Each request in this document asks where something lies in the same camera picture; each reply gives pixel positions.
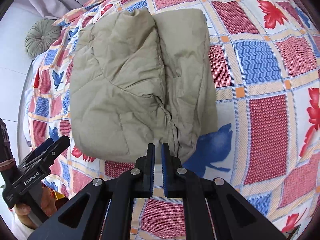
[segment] blue leaf print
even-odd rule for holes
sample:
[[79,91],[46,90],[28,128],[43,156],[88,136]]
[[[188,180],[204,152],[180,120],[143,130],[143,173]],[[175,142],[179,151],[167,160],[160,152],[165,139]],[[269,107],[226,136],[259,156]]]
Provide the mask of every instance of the blue leaf print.
[[309,18],[302,12],[300,11],[298,8],[295,8],[297,14],[299,14],[299,16],[301,17],[301,19],[303,20],[304,24],[310,28],[310,23],[309,23]]
[[315,56],[316,57],[320,57],[320,51],[318,50],[317,45],[315,44],[315,42],[313,41],[313,39],[311,38],[311,36],[308,34],[308,37],[311,41],[312,47],[313,47],[313,51],[315,52]]
[[57,141],[60,137],[58,135],[58,129],[54,127],[53,129],[49,126],[49,136],[50,138],[55,142]]
[[62,83],[62,78],[63,78],[63,75],[64,75],[64,71],[62,71],[61,73],[60,73],[60,75],[58,75],[55,71],[52,71],[52,77],[53,77],[53,79],[54,79],[54,85],[55,86],[57,86],[56,87],[56,90],[58,89],[58,87],[59,87],[59,85],[60,85],[60,83]]
[[58,191],[58,187],[56,186],[56,184],[54,182],[48,182],[46,178],[44,178],[43,184],[55,191]]
[[69,31],[69,41],[71,41],[72,38],[76,38],[76,34],[78,33],[79,30],[79,26],[77,28],[75,28],[73,31]]
[[221,162],[231,151],[231,123],[219,128],[217,132],[208,133],[198,138],[197,148],[193,155],[182,165],[203,178],[205,167],[229,172],[230,169],[216,167],[211,163]]

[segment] red maple leaf print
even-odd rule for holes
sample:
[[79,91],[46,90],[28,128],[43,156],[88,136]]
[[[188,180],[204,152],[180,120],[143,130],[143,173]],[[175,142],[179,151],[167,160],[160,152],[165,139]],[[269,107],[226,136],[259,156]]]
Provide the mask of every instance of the red maple leaf print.
[[269,1],[257,0],[259,7],[262,9],[263,13],[266,13],[264,16],[264,26],[268,29],[274,29],[276,27],[276,22],[280,25],[284,25],[283,19],[288,22],[287,17],[278,9],[273,3]]
[[113,6],[113,4],[107,4],[102,11],[100,11],[100,15],[102,16],[106,11],[108,11],[111,7]]
[[287,223],[285,225],[284,228],[282,228],[281,232],[285,233],[288,232],[292,229],[294,229],[294,227],[296,226],[296,224],[300,221],[300,219],[303,217],[304,213],[306,212],[307,208],[305,209],[305,211],[302,213],[301,217],[298,219],[299,217],[299,213],[298,214],[292,214],[291,216],[288,216],[287,219]]
[[76,146],[73,147],[73,151],[71,153],[74,157],[79,158],[82,155],[82,158],[86,161],[88,160],[89,162],[93,162],[96,158],[94,157],[89,157],[82,153]]
[[320,126],[319,88],[309,88],[308,90],[311,98],[309,101],[311,107],[307,108],[310,116],[309,122],[314,124],[314,127],[317,131]]
[[311,89],[308,88],[308,90],[311,98],[311,100],[309,101],[311,104],[311,107],[307,108],[307,112],[310,117],[309,122],[313,125],[311,125],[311,127],[308,129],[305,135],[304,145],[299,154],[300,157],[302,157],[305,154],[314,131],[315,130],[317,131],[320,126],[319,88],[311,88]]

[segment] pillow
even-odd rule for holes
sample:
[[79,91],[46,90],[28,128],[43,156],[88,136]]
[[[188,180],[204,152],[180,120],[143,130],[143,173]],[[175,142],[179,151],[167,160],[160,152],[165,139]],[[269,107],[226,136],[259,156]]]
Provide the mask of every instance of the pillow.
[[31,58],[44,53],[60,37],[61,27],[52,26],[55,20],[42,19],[36,22],[26,37],[26,51]]

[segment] finger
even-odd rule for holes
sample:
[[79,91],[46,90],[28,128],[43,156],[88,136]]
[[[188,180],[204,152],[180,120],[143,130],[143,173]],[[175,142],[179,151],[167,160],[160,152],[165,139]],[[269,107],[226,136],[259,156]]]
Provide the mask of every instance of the finger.
[[43,187],[42,189],[43,189],[43,192],[42,192],[42,198],[41,198],[41,208],[45,209],[50,203],[51,190],[47,187]]
[[44,213],[48,217],[52,216],[57,211],[57,209],[56,209],[54,204],[55,204],[55,199],[51,198],[49,205],[44,209]]
[[15,205],[14,212],[19,216],[26,216],[31,212],[31,208],[26,204],[19,203]]

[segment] bed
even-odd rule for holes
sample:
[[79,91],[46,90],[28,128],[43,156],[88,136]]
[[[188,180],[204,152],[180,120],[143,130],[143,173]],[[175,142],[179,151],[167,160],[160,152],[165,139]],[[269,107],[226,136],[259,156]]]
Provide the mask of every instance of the bed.
[[[320,34],[299,0],[90,0],[67,13],[55,23],[60,38],[35,66],[28,103],[33,149],[49,137],[71,140],[44,183],[71,198],[93,178],[133,168],[77,149],[69,86],[79,30],[136,8],[151,14],[198,8],[207,19],[217,143],[212,152],[196,151],[184,167],[207,179],[224,178],[283,233],[306,225],[320,203]],[[131,239],[185,235],[182,200],[164,198],[161,173],[156,166],[154,196],[134,203]]]

